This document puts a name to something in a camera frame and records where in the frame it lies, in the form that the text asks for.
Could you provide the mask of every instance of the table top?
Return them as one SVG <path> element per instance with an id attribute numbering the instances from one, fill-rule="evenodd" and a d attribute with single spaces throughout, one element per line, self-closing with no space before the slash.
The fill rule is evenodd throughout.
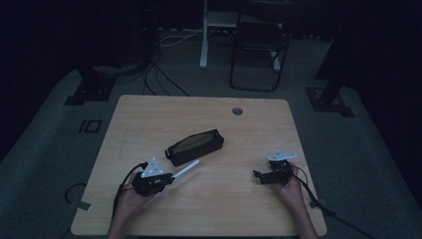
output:
<path id="1" fill-rule="evenodd" d="M 233 108 L 242 109 L 239 116 Z M 270 172 L 267 157 L 277 149 L 295 152 L 290 159 L 313 181 L 289 108 L 284 100 L 122 96 L 116 106 L 72 225 L 77 235 L 106 235 L 118 186 L 137 164 L 156 158 L 176 173 L 165 150 L 181 139 L 217 128 L 223 147 L 158 193 L 128 225 L 128 235 L 145 236 L 287 236 L 297 228 L 289 209 L 253 170 Z M 304 201 L 318 235 L 326 232 L 319 209 Z"/>

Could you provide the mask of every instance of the gray carpet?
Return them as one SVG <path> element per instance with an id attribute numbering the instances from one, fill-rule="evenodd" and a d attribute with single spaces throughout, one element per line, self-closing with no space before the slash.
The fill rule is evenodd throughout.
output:
<path id="1" fill-rule="evenodd" d="M 355 118 L 316 113 L 312 109 L 305 87 L 323 88 L 326 84 L 315 80 L 315 75 L 329 47 L 328 42 L 294 40 L 280 87 L 273 93 L 255 93 L 230 88 L 230 47 L 226 46 L 230 40 L 219 36 L 210 38 L 207 69 L 199 69 L 201 41 L 198 37 L 162 47 L 162 58 L 157 65 L 190 96 L 287 100 L 317 195 L 326 202 L 326 207 L 375 238 L 422 238 L 421 209 L 358 94 L 347 88 L 340 92 Z M 100 69 L 108 74 L 113 70 Z M 249 79 L 276 77 L 270 69 L 253 70 Z M 157 76 L 172 96 L 183 96 L 159 72 Z M 158 95 L 165 95 L 155 80 L 154 71 L 147 79 Z M 67 233 L 76 210 L 65 201 L 65 191 L 75 183 L 88 181 L 118 98 L 141 95 L 144 85 L 141 77 L 120 77 L 107 102 L 64 106 L 80 80 L 77 72 L 71 72 L 57 83 L 0 164 L 2 239 L 80 238 Z M 80 132 L 84 120 L 102 120 L 103 124 L 97 133 Z M 70 199 L 81 198 L 83 190 L 83 187 L 76 187 L 69 194 Z M 334 218 L 327 217 L 325 222 L 327 233 L 322 238 L 366 238 Z"/>

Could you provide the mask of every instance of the dark background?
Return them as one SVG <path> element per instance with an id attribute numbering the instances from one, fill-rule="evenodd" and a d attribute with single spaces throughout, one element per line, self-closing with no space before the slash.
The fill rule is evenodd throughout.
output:
<path id="1" fill-rule="evenodd" d="M 209 9 L 235 11 L 240 2 L 210 0 Z M 359 93 L 421 203 L 417 183 L 422 163 L 416 150 L 422 146 L 421 4 L 410 0 L 299 2 L 305 13 L 302 35 L 334 39 L 316 77 Z M 154 3 L 157 25 L 164 30 L 202 27 L 202 1 Z M 150 4 L 144 0 L 2 1 L 1 158 L 69 71 L 79 66 L 119 67 L 150 58 L 150 35 L 142 32 L 151 26 L 151 12 L 145 11 Z"/>

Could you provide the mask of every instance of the chair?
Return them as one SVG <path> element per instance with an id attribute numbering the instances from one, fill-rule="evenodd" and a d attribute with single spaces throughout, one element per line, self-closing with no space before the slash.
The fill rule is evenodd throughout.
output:
<path id="1" fill-rule="evenodd" d="M 242 4 L 236 23 L 231 55 L 230 85 L 232 88 L 245 91 L 272 92 L 279 86 L 290 39 L 301 15 L 301 7 L 286 0 L 249 0 Z M 278 59 L 279 54 L 283 52 L 279 73 L 273 87 L 254 88 L 234 84 L 233 75 L 238 48 L 254 53 L 253 55 L 258 51 L 268 52 L 271 66 Z"/>

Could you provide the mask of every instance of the white marker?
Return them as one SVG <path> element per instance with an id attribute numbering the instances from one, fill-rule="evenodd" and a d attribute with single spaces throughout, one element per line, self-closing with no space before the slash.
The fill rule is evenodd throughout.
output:
<path id="1" fill-rule="evenodd" d="M 199 159 L 196 159 L 194 162 L 190 163 L 185 168 L 181 169 L 179 172 L 177 172 L 176 174 L 174 174 L 173 177 L 174 178 L 177 178 L 178 176 L 180 176 L 181 174 L 185 173 L 187 170 L 189 170 L 190 168 L 192 168 L 193 166 L 195 166 L 198 163 L 199 163 Z"/>

